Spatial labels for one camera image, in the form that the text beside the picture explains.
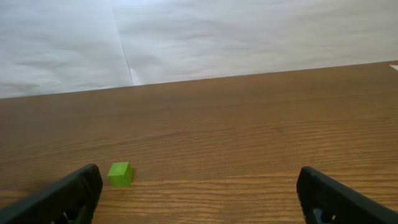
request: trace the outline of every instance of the crease in white paper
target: crease in white paper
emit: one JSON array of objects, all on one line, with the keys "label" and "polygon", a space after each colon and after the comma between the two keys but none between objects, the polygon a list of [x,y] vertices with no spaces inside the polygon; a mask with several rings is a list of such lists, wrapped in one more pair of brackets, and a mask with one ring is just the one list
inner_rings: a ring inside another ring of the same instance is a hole
[{"label": "crease in white paper", "polygon": [[0,98],[130,85],[108,0],[0,2]]},{"label": "crease in white paper", "polygon": [[390,65],[391,67],[393,67],[394,69],[398,70],[398,65]]},{"label": "crease in white paper", "polygon": [[135,85],[398,60],[396,0],[113,0]]}]

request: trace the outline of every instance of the cube's top face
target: cube's top face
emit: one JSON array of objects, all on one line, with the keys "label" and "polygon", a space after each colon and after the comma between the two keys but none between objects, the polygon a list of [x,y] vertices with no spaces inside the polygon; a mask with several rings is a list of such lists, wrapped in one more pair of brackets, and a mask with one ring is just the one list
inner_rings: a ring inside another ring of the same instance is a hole
[{"label": "cube's top face", "polygon": [[108,177],[115,175],[124,175],[128,167],[129,162],[115,162],[112,165],[111,170],[108,172]]}]

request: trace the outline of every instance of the black object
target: black object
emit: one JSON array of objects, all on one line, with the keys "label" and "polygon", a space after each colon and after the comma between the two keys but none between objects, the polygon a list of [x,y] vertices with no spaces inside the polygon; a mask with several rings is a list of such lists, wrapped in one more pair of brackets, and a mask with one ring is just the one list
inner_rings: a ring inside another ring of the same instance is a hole
[{"label": "black object", "polygon": [[101,191],[100,170],[90,164],[0,210],[0,224],[90,224]]},{"label": "black object", "polygon": [[398,223],[398,213],[311,167],[302,168],[297,195],[307,224]]}]

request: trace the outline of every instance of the green cube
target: green cube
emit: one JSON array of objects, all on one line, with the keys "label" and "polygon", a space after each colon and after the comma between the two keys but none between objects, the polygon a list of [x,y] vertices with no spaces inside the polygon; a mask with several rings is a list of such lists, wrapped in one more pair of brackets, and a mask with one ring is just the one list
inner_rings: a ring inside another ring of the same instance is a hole
[{"label": "green cube", "polygon": [[115,162],[108,173],[108,178],[110,179],[113,187],[130,186],[130,183],[134,178],[134,173],[130,167],[130,163]]}]

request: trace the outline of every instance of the brown wooden surface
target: brown wooden surface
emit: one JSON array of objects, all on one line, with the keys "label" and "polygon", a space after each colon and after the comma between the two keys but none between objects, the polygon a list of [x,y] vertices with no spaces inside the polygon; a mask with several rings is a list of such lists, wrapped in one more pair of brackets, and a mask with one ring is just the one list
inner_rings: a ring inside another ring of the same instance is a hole
[{"label": "brown wooden surface", "polygon": [[[398,62],[0,100],[0,206],[88,163],[94,223],[304,223],[312,166],[398,210]],[[113,162],[136,168],[113,189]]]}]

